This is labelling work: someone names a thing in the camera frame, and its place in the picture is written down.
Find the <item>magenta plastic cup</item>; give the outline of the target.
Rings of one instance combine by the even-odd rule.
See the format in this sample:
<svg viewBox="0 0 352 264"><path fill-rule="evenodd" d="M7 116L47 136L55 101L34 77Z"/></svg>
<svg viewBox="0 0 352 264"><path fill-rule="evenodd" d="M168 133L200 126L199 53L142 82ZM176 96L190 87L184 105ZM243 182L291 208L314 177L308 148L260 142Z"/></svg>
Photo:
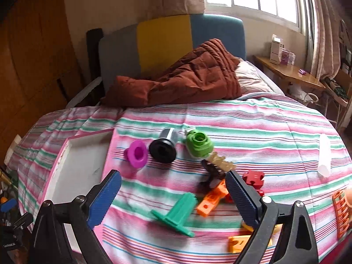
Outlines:
<svg viewBox="0 0 352 264"><path fill-rule="evenodd" d="M141 140L135 140L124 151L125 159L135 169L141 169L147 163L148 150Z"/></svg>

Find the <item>striped bed cover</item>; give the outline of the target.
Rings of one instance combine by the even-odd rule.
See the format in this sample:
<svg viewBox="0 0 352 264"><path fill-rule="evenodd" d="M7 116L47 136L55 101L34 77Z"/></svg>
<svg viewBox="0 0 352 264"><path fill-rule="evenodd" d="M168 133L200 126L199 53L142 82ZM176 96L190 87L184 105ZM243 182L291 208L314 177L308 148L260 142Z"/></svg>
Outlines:
<svg viewBox="0 0 352 264"><path fill-rule="evenodd" d="M22 212L37 214L45 184L65 140L115 128L114 160L122 186L106 216L103 246L114 263L233 263L229 237L243 234L234 204L220 203L206 218L192 213L186 222L194 237L158 223L150 213L167 213L186 192L197 191L206 171L189 156L184 138L171 165L149 159L134 171L123 156L131 142L149 144L164 128L180 134L205 132L215 151L239 173L265 174L263 191L275 202L304 202L316 237L319 259L338 244L332 195L351 183L351 158L335 128L318 111L276 93L251 93L234 100L148 108L81 107L41 117L24 136L8 168L18 173ZM326 134L332 152L331 175L318 171L319 138Z"/></svg>

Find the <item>teal green plastic stand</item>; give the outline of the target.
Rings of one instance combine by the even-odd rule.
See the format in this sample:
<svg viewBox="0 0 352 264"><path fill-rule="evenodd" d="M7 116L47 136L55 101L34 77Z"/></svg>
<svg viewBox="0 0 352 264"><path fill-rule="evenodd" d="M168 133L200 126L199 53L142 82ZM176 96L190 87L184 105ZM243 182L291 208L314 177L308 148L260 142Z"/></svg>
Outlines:
<svg viewBox="0 0 352 264"><path fill-rule="evenodd" d="M167 227L188 237L194 237L194 232L187 229L184 224L192 214L197 203L196 196L193 193L187 192L181 196L167 214L161 214L156 210L151 210L150 213Z"/></svg>

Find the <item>wooden side shelf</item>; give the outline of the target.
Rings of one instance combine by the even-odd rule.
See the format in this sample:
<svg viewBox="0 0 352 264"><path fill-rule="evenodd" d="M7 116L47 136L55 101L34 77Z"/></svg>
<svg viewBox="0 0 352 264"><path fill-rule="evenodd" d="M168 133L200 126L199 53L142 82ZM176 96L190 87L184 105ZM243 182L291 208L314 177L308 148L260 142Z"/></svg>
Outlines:
<svg viewBox="0 0 352 264"><path fill-rule="evenodd" d="M318 81L311 74L300 74L299 67L297 66L274 64L270 62L269 58L257 55L253 56L253 60L256 67L258 67L259 69L262 70L266 68L267 70L271 71L276 76L281 78L282 81L280 83L280 88L283 91L287 90L289 83L295 83L309 89L317 89L318 91L325 90L325 85Z"/></svg>

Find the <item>black grey cylinder cap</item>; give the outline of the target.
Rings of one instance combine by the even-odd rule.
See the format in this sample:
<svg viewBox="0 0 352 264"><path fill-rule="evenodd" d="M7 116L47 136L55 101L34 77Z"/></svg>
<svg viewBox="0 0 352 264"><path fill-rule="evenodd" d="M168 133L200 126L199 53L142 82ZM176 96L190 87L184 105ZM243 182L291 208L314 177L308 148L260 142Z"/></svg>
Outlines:
<svg viewBox="0 0 352 264"><path fill-rule="evenodd" d="M158 139L150 143L148 147L149 153L159 163L170 164L177 156L177 141L177 130L175 128L164 128Z"/></svg>

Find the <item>brown hair claw clip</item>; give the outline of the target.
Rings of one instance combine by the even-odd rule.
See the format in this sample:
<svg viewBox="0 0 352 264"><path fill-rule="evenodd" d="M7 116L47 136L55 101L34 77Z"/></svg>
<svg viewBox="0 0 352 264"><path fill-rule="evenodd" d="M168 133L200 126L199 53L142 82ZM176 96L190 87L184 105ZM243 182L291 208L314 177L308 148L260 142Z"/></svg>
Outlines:
<svg viewBox="0 0 352 264"><path fill-rule="evenodd" d="M226 158L219 156L216 151L212 152L207 159L203 159L201 165L208 172L208 179L199 184L199 188L203 191L210 189L210 184L214 179L222 181L227 172L236 168L232 161L226 161Z"/></svg>

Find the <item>red puzzle piece block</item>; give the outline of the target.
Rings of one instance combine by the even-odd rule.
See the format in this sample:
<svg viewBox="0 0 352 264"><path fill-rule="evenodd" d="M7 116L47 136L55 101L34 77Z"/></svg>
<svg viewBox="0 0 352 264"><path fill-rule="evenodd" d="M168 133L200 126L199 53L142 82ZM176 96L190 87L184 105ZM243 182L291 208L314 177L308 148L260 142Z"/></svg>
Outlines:
<svg viewBox="0 0 352 264"><path fill-rule="evenodd" d="M244 182L252 186L261 197L265 195L264 191L261 189L264 185L264 177L264 172L257 170L249 170L242 175Z"/></svg>

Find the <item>orange yellow plastic shell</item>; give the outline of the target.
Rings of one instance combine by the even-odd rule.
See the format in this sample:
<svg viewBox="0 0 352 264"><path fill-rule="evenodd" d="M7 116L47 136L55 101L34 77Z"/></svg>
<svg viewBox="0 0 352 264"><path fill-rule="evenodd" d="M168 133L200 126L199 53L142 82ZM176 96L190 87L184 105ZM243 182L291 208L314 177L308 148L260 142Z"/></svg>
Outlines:
<svg viewBox="0 0 352 264"><path fill-rule="evenodd" d="M254 228L247 225L244 221L242 221L241 225L247 231L254 232ZM275 225L274 230L273 230L273 234L280 232L281 229L282 229L282 224ZM228 246L227 246L228 252L234 253L234 254L240 253L243 250L246 243L248 242L250 236L251 236L251 234L230 236ZM272 246L272 245L273 245L273 241L272 241L272 239L270 239L268 246Z"/></svg>

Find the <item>orange plastic rack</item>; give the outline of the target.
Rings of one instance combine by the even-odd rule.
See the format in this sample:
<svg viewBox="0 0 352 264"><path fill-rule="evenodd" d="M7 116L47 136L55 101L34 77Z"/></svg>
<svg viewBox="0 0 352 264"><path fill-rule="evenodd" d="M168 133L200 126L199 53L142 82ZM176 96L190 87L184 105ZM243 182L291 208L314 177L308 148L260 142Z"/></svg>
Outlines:
<svg viewBox="0 0 352 264"><path fill-rule="evenodd" d="M337 220L337 239L341 239L350 227L349 206L344 190L335 191L332 195L332 202Z"/></svg>

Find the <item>striped pillow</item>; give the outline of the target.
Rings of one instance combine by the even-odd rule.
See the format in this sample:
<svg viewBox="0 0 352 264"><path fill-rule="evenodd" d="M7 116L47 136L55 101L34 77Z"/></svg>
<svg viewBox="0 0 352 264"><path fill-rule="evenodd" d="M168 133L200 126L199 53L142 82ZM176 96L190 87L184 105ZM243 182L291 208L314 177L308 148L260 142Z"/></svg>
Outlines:
<svg viewBox="0 0 352 264"><path fill-rule="evenodd" d="M239 59L235 74L243 95L258 92L284 95L283 91L265 73L248 61Z"/></svg>

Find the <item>grey yellow blue headboard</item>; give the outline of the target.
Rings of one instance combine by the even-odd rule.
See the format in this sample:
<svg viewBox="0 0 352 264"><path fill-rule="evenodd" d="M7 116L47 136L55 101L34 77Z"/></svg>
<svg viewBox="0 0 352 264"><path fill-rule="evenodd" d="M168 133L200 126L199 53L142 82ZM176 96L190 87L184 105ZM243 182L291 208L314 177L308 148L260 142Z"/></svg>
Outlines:
<svg viewBox="0 0 352 264"><path fill-rule="evenodd" d="M190 14L156 18L116 30L98 45L105 90L117 76L148 78L212 38L234 56L246 59L243 22L235 17Z"/></svg>

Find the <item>white box on shelf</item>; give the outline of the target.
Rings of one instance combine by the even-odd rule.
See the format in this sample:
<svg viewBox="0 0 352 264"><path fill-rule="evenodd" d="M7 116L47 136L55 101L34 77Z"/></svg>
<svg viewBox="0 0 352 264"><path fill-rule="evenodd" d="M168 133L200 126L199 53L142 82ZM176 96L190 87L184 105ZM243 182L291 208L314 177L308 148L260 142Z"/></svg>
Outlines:
<svg viewBox="0 0 352 264"><path fill-rule="evenodd" d="M270 62L273 64L280 64L282 58L283 39L272 35L271 49L270 49Z"/></svg>

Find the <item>wooden wardrobe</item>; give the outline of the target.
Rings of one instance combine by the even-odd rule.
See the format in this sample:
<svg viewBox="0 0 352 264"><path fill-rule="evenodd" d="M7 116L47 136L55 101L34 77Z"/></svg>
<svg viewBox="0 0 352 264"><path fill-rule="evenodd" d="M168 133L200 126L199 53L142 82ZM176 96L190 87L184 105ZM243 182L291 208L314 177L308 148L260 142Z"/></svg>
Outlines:
<svg viewBox="0 0 352 264"><path fill-rule="evenodd" d="M84 86L64 0L1 0L1 156Z"/></svg>

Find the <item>orange cube block piece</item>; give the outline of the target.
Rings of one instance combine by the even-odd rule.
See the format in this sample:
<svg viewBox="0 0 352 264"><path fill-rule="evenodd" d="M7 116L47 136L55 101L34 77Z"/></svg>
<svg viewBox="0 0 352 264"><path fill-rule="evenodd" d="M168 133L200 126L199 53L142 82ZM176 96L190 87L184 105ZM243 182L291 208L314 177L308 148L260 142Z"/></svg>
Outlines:
<svg viewBox="0 0 352 264"><path fill-rule="evenodd" d="M219 204L220 200L222 200L228 194L228 190L226 188L225 179L223 179L214 189L212 189L200 204L197 206L197 213L200 216L207 217L210 212L212 212Z"/></svg>

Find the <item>green plug-in device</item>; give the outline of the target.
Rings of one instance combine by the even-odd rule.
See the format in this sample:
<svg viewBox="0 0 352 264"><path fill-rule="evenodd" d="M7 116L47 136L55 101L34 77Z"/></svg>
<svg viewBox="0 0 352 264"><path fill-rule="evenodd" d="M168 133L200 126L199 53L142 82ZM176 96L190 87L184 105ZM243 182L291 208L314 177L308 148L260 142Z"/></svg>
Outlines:
<svg viewBox="0 0 352 264"><path fill-rule="evenodd" d="M209 136L194 127L185 130L185 144L189 154L195 159L207 158L214 149L214 144Z"/></svg>

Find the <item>translucent white tube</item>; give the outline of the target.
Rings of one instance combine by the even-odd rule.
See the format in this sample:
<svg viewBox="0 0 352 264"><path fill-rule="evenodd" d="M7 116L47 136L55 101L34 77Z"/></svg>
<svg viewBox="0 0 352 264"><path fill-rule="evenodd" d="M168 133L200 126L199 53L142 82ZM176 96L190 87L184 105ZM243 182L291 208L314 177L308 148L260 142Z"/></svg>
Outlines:
<svg viewBox="0 0 352 264"><path fill-rule="evenodd" d="M319 160L317 171L325 178L328 178L331 175L331 160L332 152L330 139L326 134L321 134L319 138Z"/></svg>

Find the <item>pink box on shelf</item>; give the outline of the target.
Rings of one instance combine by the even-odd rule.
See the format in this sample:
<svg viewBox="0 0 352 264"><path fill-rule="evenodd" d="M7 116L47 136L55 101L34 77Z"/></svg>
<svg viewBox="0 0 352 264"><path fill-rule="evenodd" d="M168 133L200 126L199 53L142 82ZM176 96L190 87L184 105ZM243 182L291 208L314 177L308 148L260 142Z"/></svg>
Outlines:
<svg viewBox="0 0 352 264"><path fill-rule="evenodd" d="M295 63L295 54L289 51L286 48L282 49L281 53L281 64L282 65L294 65Z"/></svg>

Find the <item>pink white shallow tray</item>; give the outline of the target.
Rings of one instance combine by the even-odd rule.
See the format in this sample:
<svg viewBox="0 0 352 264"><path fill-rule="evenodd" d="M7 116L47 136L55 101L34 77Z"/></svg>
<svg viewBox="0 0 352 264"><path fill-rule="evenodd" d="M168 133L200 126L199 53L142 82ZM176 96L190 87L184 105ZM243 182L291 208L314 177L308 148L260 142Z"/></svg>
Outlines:
<svg viewBox="0 0 352 264"><path fill-rule="evenodd" d="M49 174L40 203L71 202L100 183L113 129L75 135L65 140Z"/></svg>

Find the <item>rust brown quilted blanket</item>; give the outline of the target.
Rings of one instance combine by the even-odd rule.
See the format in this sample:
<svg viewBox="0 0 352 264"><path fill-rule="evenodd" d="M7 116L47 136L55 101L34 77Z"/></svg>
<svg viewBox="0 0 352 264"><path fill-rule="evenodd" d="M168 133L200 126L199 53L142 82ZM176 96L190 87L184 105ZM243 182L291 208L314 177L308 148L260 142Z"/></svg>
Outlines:
<svg viewBox="0 0 352 264"><path fill-rule="evenodd" d="M158 79L117 76L101 104L142 108L235 99L242 95L235 73L240 62L221 40L210 39L171 65Z"/></svg>

